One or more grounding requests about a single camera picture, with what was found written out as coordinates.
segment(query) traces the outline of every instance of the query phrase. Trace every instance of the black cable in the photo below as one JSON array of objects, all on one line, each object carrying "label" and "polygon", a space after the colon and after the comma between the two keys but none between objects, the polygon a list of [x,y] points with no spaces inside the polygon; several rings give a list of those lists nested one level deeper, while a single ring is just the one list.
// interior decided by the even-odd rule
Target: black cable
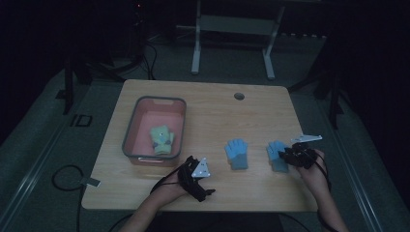
[{"label": "black cable", "polygon": [[295,219],[294,217],[291,217],[290,215],[287,215],[287,214],[284,214],[284,213],[278,213],[278,215],[284,216],[284,217],[286,217],[286,218],[291,218],[292,220],[296,221],[299,225],[301,225],[302,227],[304,227],[304,229],[305,229],[307,232],[310,232],[310,230],[309,230],[307,227],[305,227],[300,221],[298,221],[298,220]]},{"label": "black cable", "polygon": [[122,217],[121,219],[119,219],[117,222],[115,222],[115,224],[113,224],[111,226],[111,228],[109,228],[108,232],[111,232],[119,223],[121,223],[123,220],[130,218],[132,216],[132,214],[129,214],[127,216]]},{"label": "black cable", "polygon": [[[57,182],[56,182],[56,177],[60,174],[61,171],[63,171],[66,168],[74,168],[75,170],[77,170],[80,174],[81,180],[79,180],[79,186],[75,187],[75,188],[63,188],[60,187]],[[65,165],[60,167],[57,171],[54,172],[54,174],[51,177],[51,183],[53,184],[53,186],[56,189],[62,190],[62,191],[75,191],[75,190],[80,190],[79,192],[79,199],[78,199],[78,204],[77,204],[77,214],[76,214],[76,231],[79,232],[79,222],[80,222],[80,213],[81,213],[81,201],[82,201],[82,197],[84,195],[85,192],[85,186],[83,184],[81,184],[82,179],[84,178],[84,173],[81,170],[81,168],[79,168],[76,165],[73,164],[69,164],[69,165]],[[132,214],[127,215],[125,217],[122,217],[121,219],[119,219],[117,222],[114,223],[114,225],[111,226],[111,228],[108,230],[108,232],[111,232],[119,223],[121,223],[123,220],[125,220],[126,218],[129,218]]]},{"label": "black cable", "polygon": [[153,62],[151,64],[151,66],[149,65],[147,57],[145,55],[143,56],[143,59],[145,61],[145,65],[147,66],[148,79],[156,80],[156,78],[154,77],[154,66],[155,66],[155,63],[157,61],[158,53],[157,53],[157,50],[152,45],[150,45],[148,43],[146,43],[146,45],[151,47],[154,50],[154,59],[153,59]]},{"label": "black cable", "polygon": [[304,151],[304,153],[307,155],[307,157],[308,157],[309,159],[311,159],[311,160],[314,162],[314,164],[316,164],[316,166],[317,166],[317,167],[319,168],[319,170],[322,172],[322,174],[323,174],[323,176],[325,177],[326,182],[327,182],[327,184],[328,184],[328,189],[329,189],[329,191],[331,191],[331,190],[332,190],[332,183],[331,183],[331,181],[330,181],[330,179],[329,179],[329,170],[328,170],[327,164],[326,164],[326,162],[325,162],[325,159],[323,159],[319,154],[316,153],[316,155],[317,155],[319,158],[322,159],[322,161],[323,161],[323,166],[326,168],[326,171],[325,171],[325,169],[322,167],[322,165],[320,165],[315,159],[313,159],[307,152]]},{"label": "black cable", "polygon": [[176,184],[180,184],[180,183],[179,183],[179,182],[162,183],[162,184],[160,184],[160,186],[165,186],[165,185],[176,185]]},{"label": "black cable", "polygon": [[79,232],[79,216],[80,216],[80,211],[81,211],[81,199],[82,199],[82,196],[83,196],[84,191],[85,191],[85,186],[83,186],[82,184],[79,184],[79,186],[75,187],[75,188],[62,188],[62,187],[57,185],[57,182],[56,182],[56,179],[55,179],[57,177],[57,175],[60,174],[60,172],[62,170],[66,169],[66,168],[69,168],[69,167],[76,169],[80,173],[81,179],[84,177],[84,173],[82,172],[81,168],[79,168],[76,165],[69,164],[69,165],[65,165],[65,166],[61,167],[56,172],[54,172],[54,174],[51,177],[51,182],[57,189],[60,189],[62,191],[80,190],[79,200],[78,200],[78,204],[77,204],[77,214],[76,214],[76,231]]}]

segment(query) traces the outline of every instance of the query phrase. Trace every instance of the light blue glove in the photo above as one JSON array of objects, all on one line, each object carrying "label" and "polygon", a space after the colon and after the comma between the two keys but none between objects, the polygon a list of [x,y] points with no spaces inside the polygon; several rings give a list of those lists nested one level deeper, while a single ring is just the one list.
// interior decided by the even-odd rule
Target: light blue glove
[{"label": "light blue glove", "polygon": [[287,163],[279,156],[278,152],[284,152],[284,148],[287,146],[275,140],[274,142],[270,142],[269,146],[266,147],[266,151],[268,152],[269,162],[272,165],[272,170],[277,172],[289,172]]},{"label": "light blue glove", "polygon": [[236,138],[229,140],[225,146],[225,152],[232,169],[248,168],[248,143],[243,139]]}]

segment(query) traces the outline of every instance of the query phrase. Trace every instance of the pink plastic bin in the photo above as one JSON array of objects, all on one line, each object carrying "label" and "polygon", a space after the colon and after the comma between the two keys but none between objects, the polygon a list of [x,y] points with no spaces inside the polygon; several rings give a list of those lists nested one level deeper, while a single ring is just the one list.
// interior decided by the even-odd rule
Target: pink plastic bin
[{"label": "pink plastic bin", "polygon": [[[187,104],[178,98],[144,96],[136,102],[123,143],[123,152],[135,165],[175,166],[181,154]],[[174,133],[169,155],[155,155],[151,128],[167,125]]]}]

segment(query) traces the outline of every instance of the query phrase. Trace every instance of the forearm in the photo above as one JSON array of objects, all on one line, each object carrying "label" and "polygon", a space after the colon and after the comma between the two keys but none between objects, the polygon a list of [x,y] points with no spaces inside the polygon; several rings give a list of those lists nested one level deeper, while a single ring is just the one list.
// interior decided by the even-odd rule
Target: forearm
[{"label": "forearm", "polygon": [[127,220],[120,232],[143,232],[150,225],[160,207],[147,198]]},{"label": "forearm", "polygon": [[338,232],[349,231],[338,211],[334,198],[329,194],[315,197],[318,211],[323,220]]}]

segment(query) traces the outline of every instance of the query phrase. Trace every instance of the white stand leg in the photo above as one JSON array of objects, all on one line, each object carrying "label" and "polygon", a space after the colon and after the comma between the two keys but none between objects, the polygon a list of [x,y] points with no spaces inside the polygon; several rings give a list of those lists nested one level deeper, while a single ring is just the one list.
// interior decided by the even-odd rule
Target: white stand leg
[{"label": "white stand leg", "polygon": [[262,49],[263,61],[265,62],[265,69],[268,79],[275,79],[274,68],[272,66],[271,51],[274,46],[275,39],[278,35],[280,21],[283,17],[284,7],[281,7],[278,13],[277,22],[272,27],[272,33],[269,39],[268,46]]},{"label": "white stand leg", "polygon": [[192,74],[199,74],[199,62],[201,58],[201,1],[196,1],[196,27],[195,27],[195,48],[193,49],[192,68],[190,72]]}]

